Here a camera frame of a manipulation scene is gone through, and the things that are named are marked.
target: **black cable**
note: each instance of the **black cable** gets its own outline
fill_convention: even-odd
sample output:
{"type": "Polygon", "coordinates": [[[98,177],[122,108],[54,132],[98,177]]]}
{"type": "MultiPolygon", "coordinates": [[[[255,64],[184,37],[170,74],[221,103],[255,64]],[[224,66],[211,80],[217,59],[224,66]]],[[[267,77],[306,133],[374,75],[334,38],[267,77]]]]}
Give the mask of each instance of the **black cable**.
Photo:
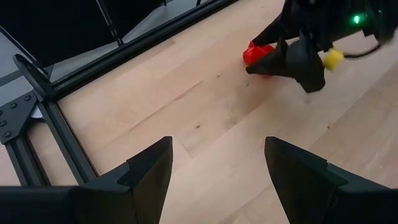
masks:
{"type": "Polygon", "coordinates": [[[360,54],[348,54],[348,53],[343,53],[343,55],[344,55],[344,58],[347,58],[347,59],[361,58],[361,57],[363,57],[363,56],[367,56],[367,55],[369,55],[369,54],[371,54],[371,53],[374,53],[374,52],[378,51],[378,50],[381,48],[381,46],[382,46],[382,44],[377,44],[377,45],[376,45],[375,47],[373,47],[372,49],[370,49],[370,50],[368,50],[368,51],[365,51],[365,52],[363,52],[363,53],[360,53],[360,54]]]}

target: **metal bar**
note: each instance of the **metal bar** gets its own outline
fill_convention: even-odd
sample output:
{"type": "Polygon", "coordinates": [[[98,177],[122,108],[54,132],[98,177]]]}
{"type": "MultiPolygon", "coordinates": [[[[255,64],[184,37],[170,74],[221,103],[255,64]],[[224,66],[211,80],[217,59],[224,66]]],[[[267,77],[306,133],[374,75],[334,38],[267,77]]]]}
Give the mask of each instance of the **metal bar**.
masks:
{"type": "Polygon", "coordinates": [[[0,87],[16,80],[17,78],[21,77],[22,73],[19,70],[16,70],[15,72],[12,72],[8,75],[5,75],[0,78],[0,87]]]}
{"type": "Polygon", "coordinates": [[[98,175],[95,168],[67,124],[58,104],[51,101],[39,103],[39,109],[78,184],[96,179],[98,175]]]}
{"type": "Polygon", "coordinates": [[[117,30],[115,29],[115,27],[113,26],[113,22],[112,22],[112,18],[109,15],[108,9],[106,8],[105,3],[103,2],[103,0],[97,0],[97,4],[99,9],[102,12],[102,15],[104,16],[104,19],[108,25],[108,29],[111,32],[113,38],[116,40],[116,42],[118,43],[119,46],[122,46],[124,44],[122,38],[118,35],[117,30]]]}
{"type": "Polygon", "coordinates": [[[52,84],[57,98],[69,95],[87,83],[236,1],[238,0],[211,0],[204,2],[200,6],[194,7],[135,40],[65,75],[52,84]]]}
{"type": "Polygon", "coordinates": [[[51,186],[49,178],[26,134],[7,142],[5,146],[22,186],[51,186]]]}
{"type": "Polygon", "coordinates": [[[32,61],[32,64],[34,67],[37,69],[40,69],[42,73],[46,74],[47,78],[49,78],[49,74],[47,71],[43,68],[43,66],[36,61],[36,59],[21,45],[18,43],[16,39],[14,39],[2,26],[0,26],[0,32],[6,36],[6,38],[11,41],[12,44],[14,44],[27,58],[29,58],[30,61],[32,61]]]}

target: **metal bracket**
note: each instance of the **metal bracket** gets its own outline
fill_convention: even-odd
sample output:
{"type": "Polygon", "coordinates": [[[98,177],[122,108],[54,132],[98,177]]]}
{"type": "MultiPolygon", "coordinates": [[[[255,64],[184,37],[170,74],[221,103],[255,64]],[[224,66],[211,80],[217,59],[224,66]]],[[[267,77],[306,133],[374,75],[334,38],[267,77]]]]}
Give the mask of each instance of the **metal bracket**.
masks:
{"type": "Polygon", "coordinates": [[[23,132],[36,106],[37,98],[29,92],[0,106],[0,141],[5,144],[23,132]]]}
{"type": "Polygon", "coordinates": [[[33,86],[35,95],[40,102],[51,99],[55,95],[50,80],[41,74],[26,58],[16,54],[12,59],[27,81],[33,86]]]}

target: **wooden floor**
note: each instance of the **wooden floor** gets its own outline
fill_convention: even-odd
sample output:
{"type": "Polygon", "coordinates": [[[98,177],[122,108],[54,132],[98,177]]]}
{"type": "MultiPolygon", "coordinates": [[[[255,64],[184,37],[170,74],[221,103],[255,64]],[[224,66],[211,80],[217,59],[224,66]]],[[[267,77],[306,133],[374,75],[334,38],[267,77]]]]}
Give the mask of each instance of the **wooden floor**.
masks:
{"type": "MultiPolygon", "coordinates": [[[[398,43],[345,61],[311,95],[288,78],[250,76],[242,51],[282,2],[240,0],[60,102],[100,174],[174,137],[162,224],[288,223],[266,169],[266,136],[398,187],[398,43]]],[[[337,47],[375,43],[358,34],[337,47]]],[[[30,137],[52,183],[76,184],[48,127],[30,137]]],[[[0,153],[0,182],[17,184],[0,153]]]]}

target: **light wood plank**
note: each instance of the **light wood plank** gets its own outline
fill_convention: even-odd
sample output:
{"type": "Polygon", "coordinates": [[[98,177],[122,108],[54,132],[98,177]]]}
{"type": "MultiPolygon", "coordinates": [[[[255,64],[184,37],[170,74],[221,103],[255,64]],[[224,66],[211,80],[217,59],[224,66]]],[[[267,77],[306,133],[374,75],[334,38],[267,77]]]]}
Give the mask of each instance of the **light wood plank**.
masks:
{"type": "MultiPolygon", "coordinates": [[[[384,52],[384,55],[393,52],[394,49],[390,49],[389,52],[384,52]]],[[[383,61],[382,63],[387,63],[386,67],[371,68],[370,66],[374,66],[372,63],[379,63],[371,57],[357,63],[360,65],[348,67],[347,71],[311,101],[307,101],[305,96],[299,94],[300,89],[296,87],[296,83],[286,84],[208,149],[204,149],[184,170],[174,175],[169,190],[167,202],[169,204],[165,207],[164,223],[192,222],[189,217],[197,217],[199,223],[199,217],[204,217],[207,212],[203,211],[204,207],[217,211],[221,207],[232,212],[242,205],[241,202],[248,202],[258,195],[270,184],[265,178],[267,173],[260,171],[240,173],[235,172],[234,168],[246,170],[249,167],[246,163],[249,163],[256,166],[257,170],[265,170],[265,164],[251,161],[252,150],[258,145],[263,146],[265,136],[280,136],[299,146],[309,148],[328,131],[328,126],[336,122],[383,76],[387,68],[395,63],[395,59],[383,61]],[[195,176],[194,182],[189,178],[191,175],[195,176]],[[228,178],[220,180],[220,177],[225,176],[228,178]],[[240,191],[239,184],[234,182],[235,179],[242,182],[256,180],[259,188],[240,191]],[[229,195],[217,199],[214,194],[221,196],[218,187],[228,189],[230,195],[235,195],[236,201],[231,203],[229,195]],[[181,203],[180,198],[184,198],[184,203],[181,203]]],[[[262,153],[256,157],[264,160],[262,153]]],[[[220,211],[217,215],[206,216],[206,220],[215,223],[225,215],[226,212],[220,211]]]]}
{"type": "Polygon", "coordinates": [[[229,217],[227,220],[220,222],[220,224],[252,224],[247,218],[241,214],[236,213],[233,216],[229,217]]]}
{"type": "Polygon", "coordinates": [[[311,151],[337,166],[398,187],[396,139],[398,131],[398,64],[359,99],[311,151]]]}
{"type": "Polygon", "coordinates": [[[8,156],[6,147],[0,144],[0,186],[19,186],[18,176],[8,156]]]}
{"type": "Polygon", "coordinates": [[[251,224],[289,223],[273,186],[265,188],[256,198],[242,206],[226,220],[234,219],[236,214],[244,216],[251,224]]]}

